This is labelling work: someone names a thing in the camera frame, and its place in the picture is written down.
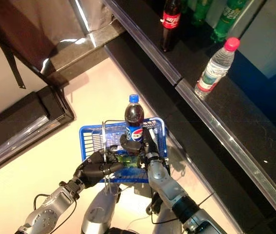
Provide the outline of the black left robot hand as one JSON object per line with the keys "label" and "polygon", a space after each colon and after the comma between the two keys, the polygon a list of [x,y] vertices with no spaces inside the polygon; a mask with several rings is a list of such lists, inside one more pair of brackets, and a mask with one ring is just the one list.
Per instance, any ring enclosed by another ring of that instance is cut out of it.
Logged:
{"label": "black left robot hand", "polygon": [[81,181],[86,188],[93,187],[105,176],[115,173],[124,167],[114,154],[106,156],[104,149],[94,152],[76,169],[74,178]]}

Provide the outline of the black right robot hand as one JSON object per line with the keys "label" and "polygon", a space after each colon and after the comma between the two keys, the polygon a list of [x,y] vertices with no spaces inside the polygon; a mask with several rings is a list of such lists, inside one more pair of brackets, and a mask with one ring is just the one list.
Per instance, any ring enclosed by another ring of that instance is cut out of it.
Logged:
{"label": "black right robot hand", "polygon": [[152,129],[143,127],[142,143],[128,140],[125,134],[120,137],[120,145],[127,151],[130,157],[134,157],[133,164],[137,168],[148,167],[152,160],[159,160],[160,154]]}

